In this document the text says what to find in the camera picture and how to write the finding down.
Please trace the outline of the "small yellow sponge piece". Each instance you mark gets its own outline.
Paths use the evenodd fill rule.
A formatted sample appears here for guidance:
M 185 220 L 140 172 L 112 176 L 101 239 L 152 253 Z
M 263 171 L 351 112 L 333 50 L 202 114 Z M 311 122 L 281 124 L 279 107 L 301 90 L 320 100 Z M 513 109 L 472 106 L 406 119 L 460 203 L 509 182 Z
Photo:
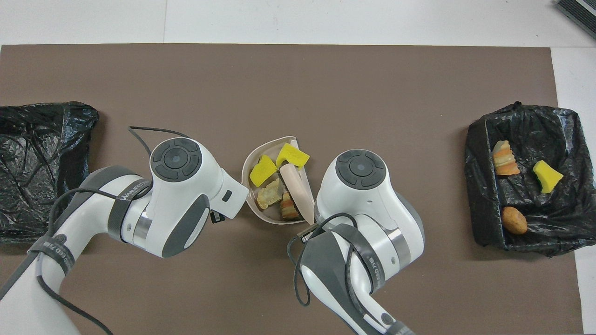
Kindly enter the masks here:
M 540 182 L 541 193 L 543 194 L 552 193 L 563 178 L 563 174 L 553 169 L 545 161 L 536 162 L 532 170 Z

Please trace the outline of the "dark ribbed panel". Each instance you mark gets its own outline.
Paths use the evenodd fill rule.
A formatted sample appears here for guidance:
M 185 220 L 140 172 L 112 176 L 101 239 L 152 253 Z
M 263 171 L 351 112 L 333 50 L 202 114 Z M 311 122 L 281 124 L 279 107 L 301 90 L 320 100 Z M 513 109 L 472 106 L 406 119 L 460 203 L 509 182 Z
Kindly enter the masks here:
M 596 0 L 554 0 L 554 6 L 596 40 Z

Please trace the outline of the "brown table mat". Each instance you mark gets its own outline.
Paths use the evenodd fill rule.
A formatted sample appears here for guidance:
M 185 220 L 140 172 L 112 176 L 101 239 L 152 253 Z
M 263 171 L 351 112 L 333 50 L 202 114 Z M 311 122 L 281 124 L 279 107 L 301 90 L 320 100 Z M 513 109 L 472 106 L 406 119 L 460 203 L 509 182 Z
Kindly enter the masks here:
M 149 176 L 128 125 L 179 131 L 240 178 L 256 147 L 296 136 L 313 192 L 338 154 L 371 150 L 419 212 L 419 259 L 375 299 L 418 335 L 581 333 L 573 253 L 475 243 L 464 177 L 468 126 L 513 102 L 557 106 L 547 48 L 372 45 L 4 45 L 0 106 L 78 101 L 99 110 L 90 168 Z M 302 307 L 286 254 L 304 224 L 244 206 L 160 259 L 102 234 L 61 295 L 115 335 L 351 335 L 313 299 Z

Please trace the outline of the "yellow and green sponge piece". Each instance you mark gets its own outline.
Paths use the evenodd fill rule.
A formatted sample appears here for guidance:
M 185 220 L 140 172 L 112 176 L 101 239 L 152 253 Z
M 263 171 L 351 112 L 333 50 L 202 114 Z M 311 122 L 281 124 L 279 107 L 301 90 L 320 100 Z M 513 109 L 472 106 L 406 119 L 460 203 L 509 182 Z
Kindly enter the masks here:
M 277 170 L 276 163 L 268 155 L 262 155 L 251 170 L 249 179 L 253 185 L 261 187 Z

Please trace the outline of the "tan layered pastry chunk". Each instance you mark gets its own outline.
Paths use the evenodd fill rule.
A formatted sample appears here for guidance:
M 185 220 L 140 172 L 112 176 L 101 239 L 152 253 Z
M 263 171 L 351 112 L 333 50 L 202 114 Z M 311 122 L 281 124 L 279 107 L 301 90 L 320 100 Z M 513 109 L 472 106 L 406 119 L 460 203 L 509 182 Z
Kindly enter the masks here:
M 492 160 L 494 172 L 499 176 L 511 176 L 520 174 L 515 155 L 511 149 L 509 141 L 498 141 L 492 151 Z

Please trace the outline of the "beige hand brush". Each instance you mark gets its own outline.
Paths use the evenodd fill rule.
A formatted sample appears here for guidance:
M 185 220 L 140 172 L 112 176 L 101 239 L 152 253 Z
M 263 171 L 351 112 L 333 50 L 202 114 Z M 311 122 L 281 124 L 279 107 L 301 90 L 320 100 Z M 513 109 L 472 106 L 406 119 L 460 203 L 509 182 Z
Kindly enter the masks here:
M 310 186 L 304 183 L 295 165 L 286 163 L 279 171 L 298 212 L 309 225 L 314 225 L 314 197 Z

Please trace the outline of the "tan ridged pastry piece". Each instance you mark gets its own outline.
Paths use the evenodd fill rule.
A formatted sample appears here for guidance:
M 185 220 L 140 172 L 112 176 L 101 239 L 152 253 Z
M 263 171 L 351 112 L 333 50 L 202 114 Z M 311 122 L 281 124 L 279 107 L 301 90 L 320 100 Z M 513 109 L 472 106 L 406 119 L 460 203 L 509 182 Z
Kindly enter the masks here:
M 287 222 L 298 221 L 301 218 L 300 212 L 298 211 L 298 208 L 289 192 L 285 192 L 282 195 L 282 200 L 280 202 L 280 212 L 282 219 Z

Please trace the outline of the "pale beige bread chunk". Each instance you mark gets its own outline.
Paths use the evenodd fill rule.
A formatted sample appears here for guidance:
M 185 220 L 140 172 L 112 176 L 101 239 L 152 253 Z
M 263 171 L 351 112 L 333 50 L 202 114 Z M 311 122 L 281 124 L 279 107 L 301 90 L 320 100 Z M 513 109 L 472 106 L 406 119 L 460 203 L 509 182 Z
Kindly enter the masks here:
M 260 210 L 266 210 L 270 205 L 282 200 L 284 184 L 276 178 L 257 193 L 256 203 Z

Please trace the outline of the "black plastic bag bin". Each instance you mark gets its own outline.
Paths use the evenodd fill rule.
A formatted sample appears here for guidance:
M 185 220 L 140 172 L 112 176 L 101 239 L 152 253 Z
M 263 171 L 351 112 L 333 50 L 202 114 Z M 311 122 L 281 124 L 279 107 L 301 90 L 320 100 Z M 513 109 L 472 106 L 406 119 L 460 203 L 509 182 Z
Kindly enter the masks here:
M 492 151 L 509 141 L 520 174 L 494 172 Z M 538 161 L 563 174 L 549 194 L 533 172 Z M 596 245 L 596 173 L 579 115 L 570 109 L 508 105 L 482 116 L 467 132 L 464 174 L 475 242 L 547 257 Z M 504 207 L 517 208 L 525 234 L 502 225 Z
M 89 174 L 99 112 L 71 101 L 0 106 L 0 245 L 47 231 L 54 201 Z

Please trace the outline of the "beige plastic dustpan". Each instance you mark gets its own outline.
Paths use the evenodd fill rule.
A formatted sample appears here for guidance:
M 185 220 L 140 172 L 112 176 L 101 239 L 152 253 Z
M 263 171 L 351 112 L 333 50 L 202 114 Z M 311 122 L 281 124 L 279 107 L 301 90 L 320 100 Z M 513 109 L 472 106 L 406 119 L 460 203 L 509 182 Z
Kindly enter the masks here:
M 258 191 L 261 188 L 253 185 L 253 183 L 249 179 L 249 174 L 250 174 L 251 170 L 253 169 L 254 165 L 257 164 L 257 162 L 259 161 L 259 158 L 262 155 L 268 155 L 271 159 L 276 159 L 281 148 L 283 147 L 283 145 L 285 143 L 290 143 L 292 146 L 294 146 L 296 148 L 300 148 L 300 146 L 298 144 L 298 140 L 295 136 L 283 136 L 279 139 L 272 140 L 270 142 L 262 144 L 261 146 L 257 147 L 255 150 L 253 150 L 248 155 L 247 159 L 245 159 L 244 165 L 241 170 L 241 183 L 249 189 L 249 195 L 247 195 L 247 203 L 248 203 L 249 208 L 251 208 L 251 210 L 253 210 L 253 212 L 259 219 L 262 219 L 265 222 L 273 223 L 276 225 L 289 225 L 292 223 L 303 223 L 306 221 L 304 220 L 304 218 L 302 218 L 302 216 L 298 221 L 290 221 L 290 222 L 284 221 L 282 219 L 281 212 L 280 212 L 280 205 L 279 205 L 280 202 L 270 205 L 266 210 L 260 210 L 260 208 L 258 207 L 258 205 L 256 203 L 256 197 L 257 197 Z M 298 168 L 298 172 L 300 173 L 301 178 L 304 181 L 304 183 L 306 185 L 310 186 L 309 180 L 307 178 L 306 168 L 305 167 Z M 281 180 L 283 180 L 280 172 L 277 172 L 277 174 L 278 174 L 279 178 Z

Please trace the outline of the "large yellow sponge piece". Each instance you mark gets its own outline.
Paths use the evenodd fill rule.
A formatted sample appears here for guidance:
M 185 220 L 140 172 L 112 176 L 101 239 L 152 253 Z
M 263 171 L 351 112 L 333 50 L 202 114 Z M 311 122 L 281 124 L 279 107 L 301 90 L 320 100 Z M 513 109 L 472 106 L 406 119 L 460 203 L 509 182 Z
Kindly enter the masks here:
M 285 143 L 277 156 L 275 165 L 279 169 L 285 162 L 287 162 L 298 168 L 302 168 L 306 165 L 309 159 L 310 155 L 292 146 L 290 143 Z

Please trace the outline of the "brown potato-shaped bread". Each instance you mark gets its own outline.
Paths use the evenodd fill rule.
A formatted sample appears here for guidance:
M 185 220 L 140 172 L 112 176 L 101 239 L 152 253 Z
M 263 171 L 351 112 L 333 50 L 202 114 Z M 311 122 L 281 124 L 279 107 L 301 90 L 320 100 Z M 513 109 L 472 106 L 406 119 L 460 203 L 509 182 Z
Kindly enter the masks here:
M 528 231 L 526 217 L 514 207 L 504 207 L 501 213 L 503 227 L 511 234 L 522 235 Z

